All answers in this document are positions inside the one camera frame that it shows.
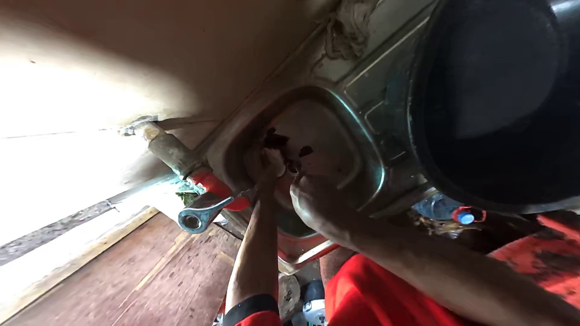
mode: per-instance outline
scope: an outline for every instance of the red clothing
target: red clothing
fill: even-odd
[[[330,326],[464,325],[457,315],[360,254],[350,258],[327,284],[325,309]],[[273,310],[249,314],[235,325],[281,325]]]

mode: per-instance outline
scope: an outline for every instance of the sink bowl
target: sink bowl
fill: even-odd
[[[215,142],[208,158],[222,180],[234,191],[253,187],[263,171],[263,139],[268,130],[275,130],[288,138],[282,150],[287,159],[299,161],[307,173],[325,175],[336,184],[343,196],[337,200],[371,212],[385,169],[366,126],[345,100],[315,85],[287,89],[269,99],[232,119],[227,132]],[[305,147],[310,148],[308,155],[304,155]],[[287,170],[275,191],[280,204],[276,214],[278,257],[282,264],[299,269],[331,250],[333,243],[308,228],[292,209],[289,187],[294,176]],[[241,212],[241,217],[247,221],[250,214]]]

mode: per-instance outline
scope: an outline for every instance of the black container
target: black container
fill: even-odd
[[[516,213],[580,204],[580,3],[440,1],[406,113],[445,195]]]

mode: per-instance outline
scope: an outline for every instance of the cloth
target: cloth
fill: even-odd
[[[466,325],[460,317],[360,254],[350,258],[327,284],[325,305],[330,326]],[[274,307],[276,301],[269,295],[251,297],[232,308],[224,324],[281,325]]]

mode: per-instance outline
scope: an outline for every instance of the sink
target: sink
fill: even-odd
[[[306,85],[285,90],[246,123],[237,125],[238,132],[222,147],[225,164],[220,174],[238,191],[259,179],[262,140],[274,128],[276,134],[289,139],[283,149],[287,158],[300,161],[307,173],[325,175],[342,190],[343,197],[337,200],[365,211],[380,193],[385,179],[380,152],[356,112],[330,89]],[[311,153],[299,157],[305,146]],[[286,171],[275,190],[280,204],[278,256],[299,268],[311,255],[332,249],[332,243],[308,228],[292,209],[289,188],[294,176]]]
[[[234,192],[252,188],[263,171],[260,157],[267,133],[288,137],[283,148],[286,157],[299,161],[311,174],[326,175],[341,198],[369,218],[396,215],[428,197],[434,189],[421,175],[405,144],[400,142],[396,117],[404,110],[405,100],[400,85],[404,71],[432,4],[424,2],[382,2],[377,9],[382,15],[397,16],[389,6],[414,6],[414,16],[382,43],[369,50],[356,65],[327,62],[333,78],[316,76],[316,71],[328,71],[320,53],[303,51],[302,57],[271,78],[244,103],[211,137],[206,157],[214,173]],[[375,17],[380,23],[392,19]],[[313,48],[323,48],[323,42]],[[308,155],[301,151],[309,147]],[[291,171],[279,178],[275,198],[279,203],[278,267],[292,274],[337,245],[302,223],[292,209],[289,187]],[[245,230],[252,214],[250,208],[241,212],[223,211],[222,215]]]

